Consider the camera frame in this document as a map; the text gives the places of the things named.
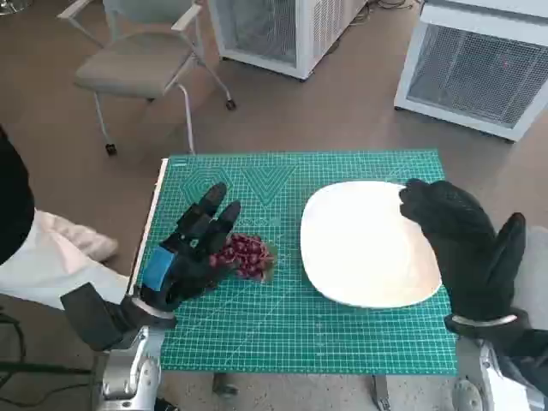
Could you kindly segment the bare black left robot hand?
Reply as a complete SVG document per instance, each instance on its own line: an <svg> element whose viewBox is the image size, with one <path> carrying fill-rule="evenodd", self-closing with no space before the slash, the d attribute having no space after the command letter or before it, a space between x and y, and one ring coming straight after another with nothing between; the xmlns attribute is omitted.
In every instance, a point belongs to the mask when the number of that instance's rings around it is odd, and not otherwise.
<svg viewBox="0 0 548 411"><path fill-rule="evenodd" d="M139 297L162 312L215 288L228 270L217 262L241 211L236 200L223 210L227 193L220 182L208 189L179 218L174 231L154 249L142 273Z"/></svg>

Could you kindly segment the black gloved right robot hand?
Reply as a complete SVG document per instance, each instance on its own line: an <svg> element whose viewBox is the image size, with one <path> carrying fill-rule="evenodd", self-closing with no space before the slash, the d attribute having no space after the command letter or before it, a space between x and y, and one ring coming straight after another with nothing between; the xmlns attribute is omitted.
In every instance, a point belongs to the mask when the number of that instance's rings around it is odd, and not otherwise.
<svg viewBox="0 0 548 411"><path fill-rule="evenodd" d="M526 248L526 219L514 212L500 230L478 200L447 181L410 179L401 214L417 223L435 253L451 312L486 322L513 313L515 278Z"/></svg>

